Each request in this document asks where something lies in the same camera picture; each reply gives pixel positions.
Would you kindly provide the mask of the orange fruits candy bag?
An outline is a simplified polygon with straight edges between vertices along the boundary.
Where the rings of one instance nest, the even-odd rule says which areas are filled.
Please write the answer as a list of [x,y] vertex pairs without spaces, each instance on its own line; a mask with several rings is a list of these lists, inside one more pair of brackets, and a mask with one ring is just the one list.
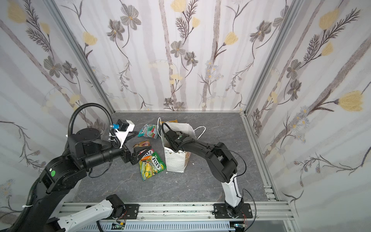
[[139,142],[133,146],[133,158],[135,161],[139,161],[147,152],[152,149],[149,140]]

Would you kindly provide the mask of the teal mint candy bag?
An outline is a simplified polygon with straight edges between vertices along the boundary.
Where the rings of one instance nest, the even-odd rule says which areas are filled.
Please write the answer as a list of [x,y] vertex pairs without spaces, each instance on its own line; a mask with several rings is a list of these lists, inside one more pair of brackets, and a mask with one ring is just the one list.
[[138,137],[147,137],[157,139],[158,129],[155,124],[145,124],[138,133]]

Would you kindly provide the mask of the green tea candy bag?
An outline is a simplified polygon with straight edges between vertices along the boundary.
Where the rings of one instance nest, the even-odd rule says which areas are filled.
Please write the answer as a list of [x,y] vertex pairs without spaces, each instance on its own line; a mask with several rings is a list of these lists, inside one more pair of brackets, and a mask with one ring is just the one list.
[[157,152],[150,150],[139,161],[142,180],[145,181],[166,169],[165,162]]

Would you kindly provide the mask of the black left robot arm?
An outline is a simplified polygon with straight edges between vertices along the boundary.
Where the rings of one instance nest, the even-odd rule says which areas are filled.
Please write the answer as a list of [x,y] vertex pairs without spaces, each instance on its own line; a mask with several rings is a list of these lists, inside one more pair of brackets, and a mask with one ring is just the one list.
[[77,133],[68,133],[64,153],[51,160],[31,186],[26,205],[9,232],[77,232],[80,229],[106,218],[119,218],[126,207],[117,195],[110,195],[99,204],[68,217],[52,217],[62,199],[101,164],[121,158],[135,165],[150,146],[136,147],[130,151],[124,143],[114,147],[103,141],[100,132],[85,128]]

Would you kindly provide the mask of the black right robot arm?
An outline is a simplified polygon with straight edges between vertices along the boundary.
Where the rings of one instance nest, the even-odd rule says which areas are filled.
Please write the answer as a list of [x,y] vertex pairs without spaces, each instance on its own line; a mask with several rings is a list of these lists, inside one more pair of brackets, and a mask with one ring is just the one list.
[[190,152],[206,160],[212,175],[222,184],[226,211],[236,218],[242,212],[244,201],[237,184],[238,162],[225,144],[200,142],[188,134],[173,130],[167,131],[164,136],[174,152]]

